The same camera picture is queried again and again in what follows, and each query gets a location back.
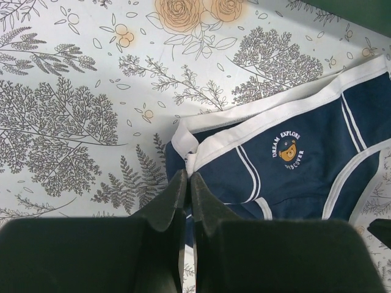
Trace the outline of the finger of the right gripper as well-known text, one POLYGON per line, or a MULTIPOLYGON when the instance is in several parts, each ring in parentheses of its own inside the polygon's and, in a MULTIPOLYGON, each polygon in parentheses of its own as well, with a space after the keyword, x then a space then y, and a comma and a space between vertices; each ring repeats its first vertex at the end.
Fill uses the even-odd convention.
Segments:
POLYGON ((391 244, 391 220, 376 219, 368 227, 368 231, 383 244, 391 244))

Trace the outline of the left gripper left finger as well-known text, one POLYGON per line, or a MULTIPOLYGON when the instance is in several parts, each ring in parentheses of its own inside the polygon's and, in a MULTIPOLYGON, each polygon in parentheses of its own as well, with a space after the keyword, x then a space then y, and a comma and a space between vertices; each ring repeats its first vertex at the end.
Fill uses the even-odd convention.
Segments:
POLYGON ((1 228, 2 292, 181 292, 187 174, 129 217, 16 219, 1 228))

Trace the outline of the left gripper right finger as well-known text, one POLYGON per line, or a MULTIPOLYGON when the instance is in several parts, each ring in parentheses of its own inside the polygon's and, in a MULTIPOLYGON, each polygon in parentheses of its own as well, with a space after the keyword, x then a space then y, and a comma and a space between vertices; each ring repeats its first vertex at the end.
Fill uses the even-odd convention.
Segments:
POLYGON ((197 292, 382 292, 367 247, 341 220, 244 220, 191 176, 197 292))

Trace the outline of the navy white-trimmed underwear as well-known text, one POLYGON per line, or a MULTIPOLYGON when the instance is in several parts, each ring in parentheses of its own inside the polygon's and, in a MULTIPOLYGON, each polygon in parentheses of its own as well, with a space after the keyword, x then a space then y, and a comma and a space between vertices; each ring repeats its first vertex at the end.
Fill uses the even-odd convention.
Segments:
POLYGON ((201 174, 244 219, 354 223, 390 152, 384 56, 267 99, 186 117, 166 146, 166 174, 201 174))

